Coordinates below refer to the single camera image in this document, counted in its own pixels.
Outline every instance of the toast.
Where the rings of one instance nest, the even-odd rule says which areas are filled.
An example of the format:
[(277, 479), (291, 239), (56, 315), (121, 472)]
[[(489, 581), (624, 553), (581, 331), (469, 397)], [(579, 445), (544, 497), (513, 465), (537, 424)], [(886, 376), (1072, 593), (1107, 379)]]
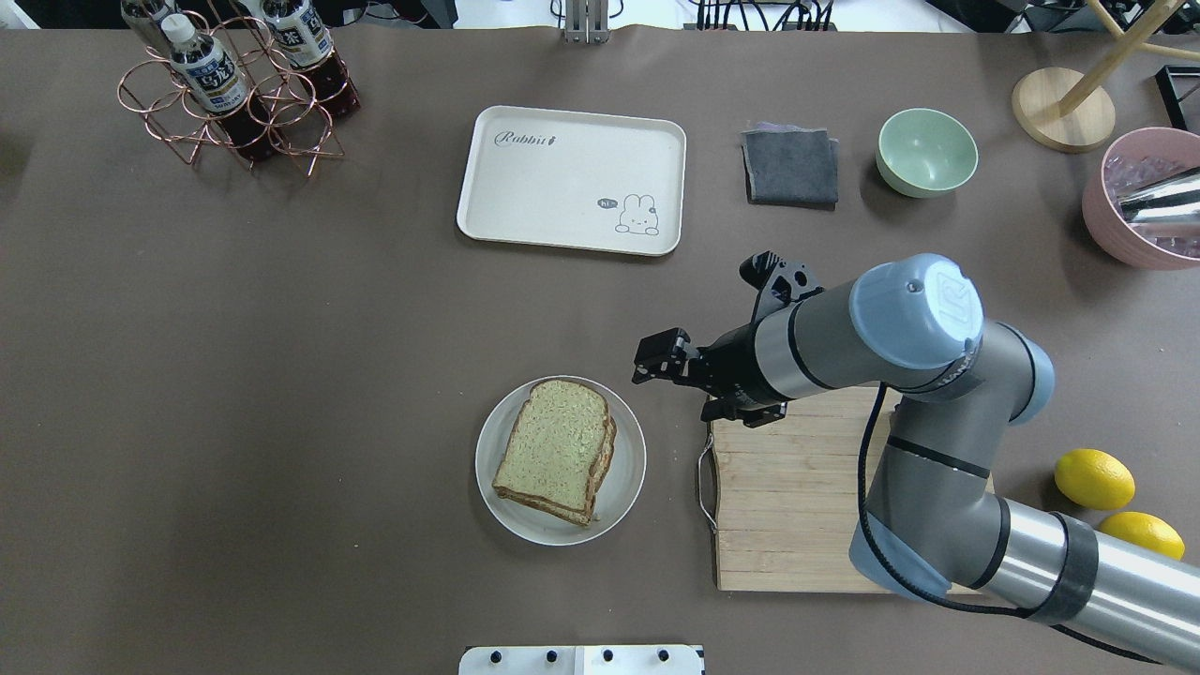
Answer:
[(539, 382), (521, 406), (492, 488), (503, 498), (586, 527), (616, 436), (608, 402), (590, 387)]

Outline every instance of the lemon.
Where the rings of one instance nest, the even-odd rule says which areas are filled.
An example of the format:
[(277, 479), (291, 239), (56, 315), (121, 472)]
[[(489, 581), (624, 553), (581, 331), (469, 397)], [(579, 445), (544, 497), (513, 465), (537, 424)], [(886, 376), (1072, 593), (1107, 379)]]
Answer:
[(1123, 539), (1166, 557), (1183, 560), (1183, 539), (1162, 518), (1136, 510), (1114, 513), (1097, 527), (1109, 537)]
[(1058, 458), (1054, 482), (1068, 500), (1081, 507), (1116, 510), (1133, 500), (1133, 474), (1126, 465), (1093, 448), (1079, 448)]

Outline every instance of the rabbit illustration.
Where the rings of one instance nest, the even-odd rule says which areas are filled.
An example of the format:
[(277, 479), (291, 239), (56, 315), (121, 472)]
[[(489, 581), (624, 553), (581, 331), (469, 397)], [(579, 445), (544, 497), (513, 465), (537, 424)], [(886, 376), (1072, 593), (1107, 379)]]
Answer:
[(625, 210), (620, 211), (617, 232), (658, 234), (659, 213), (654, 208), (654, 197), (649, 195), (629, 195), (625, 197)]

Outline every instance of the folded towel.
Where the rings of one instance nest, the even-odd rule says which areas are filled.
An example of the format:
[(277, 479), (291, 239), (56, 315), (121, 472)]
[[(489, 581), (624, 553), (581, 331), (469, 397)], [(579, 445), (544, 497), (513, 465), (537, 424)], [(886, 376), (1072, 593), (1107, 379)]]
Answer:
[(751, 203), (838, 203), (838, 139), (828, 131), (758, 123), (742, 136)]

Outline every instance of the wooden cutting board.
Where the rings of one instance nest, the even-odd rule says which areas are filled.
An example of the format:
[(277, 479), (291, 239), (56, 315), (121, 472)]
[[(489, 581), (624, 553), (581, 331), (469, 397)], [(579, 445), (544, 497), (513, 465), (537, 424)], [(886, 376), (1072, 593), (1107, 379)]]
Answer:
[[(713, 423), (719, 589), (886, 592), (848, 557), (858, 446), (875, 394), (874, 387), (826, 392), (790, 404), (787, 417), (758, 429)], [(898, 402), (900, 394), (888, 390), (868, 450), (868, 484)]]

